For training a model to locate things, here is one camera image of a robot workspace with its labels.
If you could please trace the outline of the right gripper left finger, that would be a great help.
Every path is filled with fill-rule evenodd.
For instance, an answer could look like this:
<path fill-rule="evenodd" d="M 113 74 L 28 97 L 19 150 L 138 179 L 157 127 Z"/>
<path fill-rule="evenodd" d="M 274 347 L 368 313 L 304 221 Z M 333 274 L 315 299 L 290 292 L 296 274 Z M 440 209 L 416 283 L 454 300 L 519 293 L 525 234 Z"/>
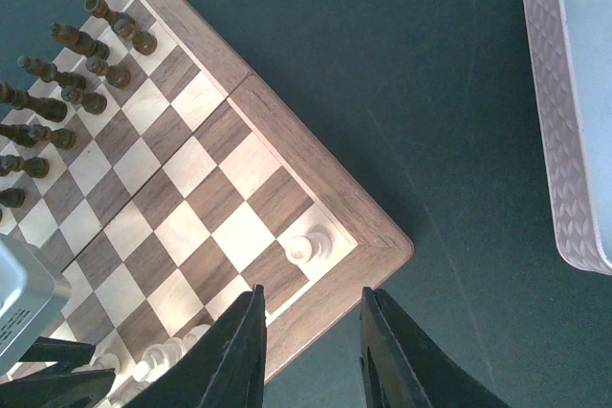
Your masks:
<path fill-rule="evenodd" d="M 267 354 L 264 287 L 233 301 L 129 407 L 261 407 Z"/>

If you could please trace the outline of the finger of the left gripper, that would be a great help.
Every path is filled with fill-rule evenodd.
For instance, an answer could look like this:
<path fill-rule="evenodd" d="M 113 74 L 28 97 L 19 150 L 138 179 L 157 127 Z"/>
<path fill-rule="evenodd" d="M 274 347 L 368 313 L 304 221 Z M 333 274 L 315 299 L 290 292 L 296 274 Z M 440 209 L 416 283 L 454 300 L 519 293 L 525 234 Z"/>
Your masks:
<path fill-rule="evenodd" d="M 48 368 L 51 373 L 69 373 L 89 364 L 95 351 L 96 346 L 90 343 L 40 336 L 18 362 L 54 362 Z"/>
<path fill-rule="evenodd" d="M 31 375 L 1 385 L 1 406 L 95 407 L 116 379 L 113 370 Z"/>

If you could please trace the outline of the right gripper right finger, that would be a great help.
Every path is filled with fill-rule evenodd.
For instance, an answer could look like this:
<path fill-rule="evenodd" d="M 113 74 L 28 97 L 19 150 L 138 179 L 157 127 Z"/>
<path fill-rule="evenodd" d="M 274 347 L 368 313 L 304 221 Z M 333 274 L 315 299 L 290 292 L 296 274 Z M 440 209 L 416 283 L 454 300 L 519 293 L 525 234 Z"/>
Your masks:
<path fill-rule="evenodd" d="M 361 373 L 368 407 L 505 407 L 451 360 L 383 289 L 361 294 Z"/>

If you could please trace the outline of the tall white piece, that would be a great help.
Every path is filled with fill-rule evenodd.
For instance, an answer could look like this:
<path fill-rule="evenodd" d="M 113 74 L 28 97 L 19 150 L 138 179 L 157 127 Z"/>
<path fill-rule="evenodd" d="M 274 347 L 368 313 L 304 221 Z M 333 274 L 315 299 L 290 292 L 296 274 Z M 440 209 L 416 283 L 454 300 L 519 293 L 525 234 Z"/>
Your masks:
<path fill-rule="evenodd" d="M 172 337 L 165 343 L 149 346 L 135 366 L 133 378 L 138 382 L 153 382 L 185 356 L 209 329 L 210 325 L 202 324 L 192 328 L 184 338 Z"/>

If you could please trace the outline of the white piece corner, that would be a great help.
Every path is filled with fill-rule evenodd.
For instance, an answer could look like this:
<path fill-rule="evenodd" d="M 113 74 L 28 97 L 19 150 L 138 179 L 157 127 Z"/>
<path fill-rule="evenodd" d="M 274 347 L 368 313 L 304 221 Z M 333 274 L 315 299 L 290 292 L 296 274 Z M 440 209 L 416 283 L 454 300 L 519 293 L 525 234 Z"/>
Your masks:
<path fill-rule="evenodd" d="M 314 260 L 327 259 L 332 252 L 332 241 L 323 232 L 313 231 L 294 236 L 286 250 L 288 260 L 294 265 L 306 265 Z"/>

